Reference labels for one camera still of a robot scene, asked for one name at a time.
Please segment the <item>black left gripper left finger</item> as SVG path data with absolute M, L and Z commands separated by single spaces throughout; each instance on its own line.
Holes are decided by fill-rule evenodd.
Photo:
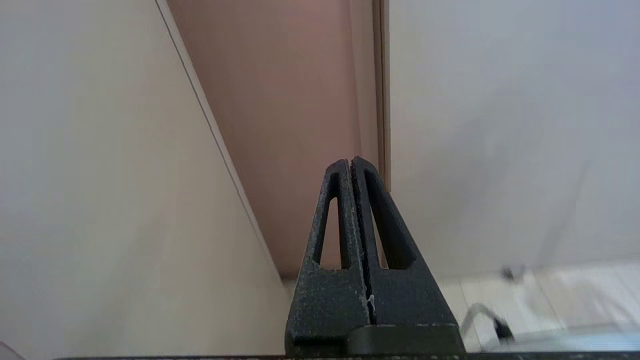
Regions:
M 330 202 L 338 207 L 340 269 L 321 265 Z M 285 328 L 288 356 L 345 356 L 348 336 L 370 323 L 351 167 L 327 167 Z

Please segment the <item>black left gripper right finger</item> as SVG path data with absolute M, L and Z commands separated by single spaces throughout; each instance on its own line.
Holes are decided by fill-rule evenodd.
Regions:
M 377 169 L 351 162 L 368 324 L 346 338 L 349 354 L 464 354 L 458 322 Z

